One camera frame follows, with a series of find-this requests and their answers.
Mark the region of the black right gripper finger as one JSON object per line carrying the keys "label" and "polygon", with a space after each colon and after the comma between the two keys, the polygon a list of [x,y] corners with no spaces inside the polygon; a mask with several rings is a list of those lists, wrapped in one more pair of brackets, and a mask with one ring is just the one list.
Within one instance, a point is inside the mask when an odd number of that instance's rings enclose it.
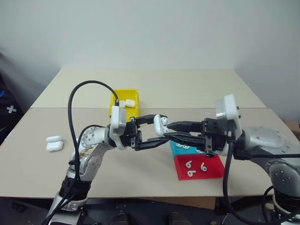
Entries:
{"label": "black right gripper finger", "polygon": [[203,131],[203,122],[196,122],[196,121],[177,121],[168,124],[168,128],[177,131],[177,132],[184,132],[184,133],[201,133]]}
{"label": "black right gripper finger", "polygon": [[190,133],[184,132],[170,132],[164,133],[164,137],[167,137],[170,141],[176,143],[195,147],[198,150],[205,151],[205,138],[191,135]]}

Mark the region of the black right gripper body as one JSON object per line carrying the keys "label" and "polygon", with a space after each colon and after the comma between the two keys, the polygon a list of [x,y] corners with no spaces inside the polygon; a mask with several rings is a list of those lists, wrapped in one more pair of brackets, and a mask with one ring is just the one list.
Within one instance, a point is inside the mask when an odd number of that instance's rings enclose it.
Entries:
{"label": "black right gripper body", "polygon": [[214,157],[216,152],[224,152],[226,136],[216,119],[204,119],[202,135],[205,137],[205,156]]}

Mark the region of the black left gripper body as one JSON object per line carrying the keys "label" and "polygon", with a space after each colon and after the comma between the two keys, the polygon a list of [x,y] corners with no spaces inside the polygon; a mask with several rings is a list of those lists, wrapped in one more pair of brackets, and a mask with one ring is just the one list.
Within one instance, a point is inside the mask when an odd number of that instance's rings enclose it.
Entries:
{"label": "black left gripper body", "polygon": [[140,150],[142,132],[139,128],[141,121],[141,118],[131,118],[131,121],[126,123],[124,133],[120,136],[121,143],[124,147],[131,147],[134,150]]}

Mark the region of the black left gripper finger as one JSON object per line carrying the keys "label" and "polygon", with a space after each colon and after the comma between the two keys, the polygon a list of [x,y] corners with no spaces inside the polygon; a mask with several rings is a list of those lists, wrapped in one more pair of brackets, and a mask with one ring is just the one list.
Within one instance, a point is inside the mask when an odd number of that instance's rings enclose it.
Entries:
{"label": "black left gripper finger", "polygon": [[135,150],[147,150],[156,148],[162,144],[168,142],[169,139],[167,137],[156,137],[150,138],[147,141],[143,142],[141,136],[137,136],[135,138]]}
{"label": "black left gripper finger", "polygon": [[136,118],[136,123],[138,125],[141,124],[153,124],[154,123],[154,117],[155,114],[149,114],[149,115],[144,115]]}

